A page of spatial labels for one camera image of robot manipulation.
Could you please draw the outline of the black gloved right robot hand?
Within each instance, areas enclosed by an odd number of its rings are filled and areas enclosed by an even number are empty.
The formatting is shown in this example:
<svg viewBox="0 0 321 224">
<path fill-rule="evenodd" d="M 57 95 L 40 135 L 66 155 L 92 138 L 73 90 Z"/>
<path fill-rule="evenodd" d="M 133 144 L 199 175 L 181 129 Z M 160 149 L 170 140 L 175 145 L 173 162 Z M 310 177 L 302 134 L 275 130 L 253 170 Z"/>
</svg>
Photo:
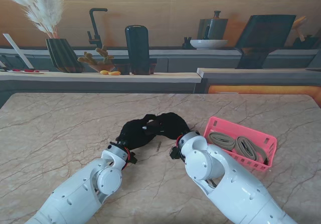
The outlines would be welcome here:
<svg viewBox="0 0 321 224">
<path fill-rule="evenodd" d="M 173 112 L 157 116 L 156 121 L 159 123 L 159 127 L 155 134 L 172 140 L 191 131 L 185 120 Z"/>
</svg>

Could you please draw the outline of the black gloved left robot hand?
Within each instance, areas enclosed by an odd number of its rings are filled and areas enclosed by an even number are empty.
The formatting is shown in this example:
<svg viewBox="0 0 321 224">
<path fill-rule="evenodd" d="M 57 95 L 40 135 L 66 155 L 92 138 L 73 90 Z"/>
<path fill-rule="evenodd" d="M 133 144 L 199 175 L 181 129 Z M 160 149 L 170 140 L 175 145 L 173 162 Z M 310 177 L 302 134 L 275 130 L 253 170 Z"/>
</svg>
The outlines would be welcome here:
<svg viewBox="0 0 321 224">
<path fill-rule="evenodd" d="M 142 119 L 128 121 L 122 127 L 119 136 L 116 138 L 116 142 L 129 150 L 134 150 L 147 145 L 156 137 L 156 134 L 146 134 L 143 130 L 143 126 L 146 126 L 148 122 L 154 120 L 156 120 L 156 115 L 146 114 Z"/>
</svg>

